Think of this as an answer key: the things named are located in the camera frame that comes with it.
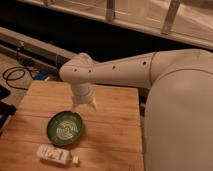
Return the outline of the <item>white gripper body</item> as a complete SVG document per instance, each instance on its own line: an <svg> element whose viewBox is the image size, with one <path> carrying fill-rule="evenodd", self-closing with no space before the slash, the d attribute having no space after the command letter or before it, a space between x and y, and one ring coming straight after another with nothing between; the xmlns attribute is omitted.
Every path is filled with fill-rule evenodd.
<svg viewBox="0 0 213 171"><path fill-rule="evenodd" d="M74 92L72 95L72 100L75 104L89 104L93 101L93 91L89 90L84 94Z"/></svg>

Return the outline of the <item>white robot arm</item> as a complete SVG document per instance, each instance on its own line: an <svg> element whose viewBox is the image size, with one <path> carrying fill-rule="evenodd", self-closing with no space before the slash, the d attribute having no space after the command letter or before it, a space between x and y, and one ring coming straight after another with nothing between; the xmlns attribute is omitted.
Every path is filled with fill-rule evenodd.
<svg viewBox="0 0 213 171"><path fill-rule="evenodd" d="M90 85L149 90L144 118L145 171L213 171L213 53L159 51L95 63L80 53L59 70L75 105L92 101Z"/></svg>

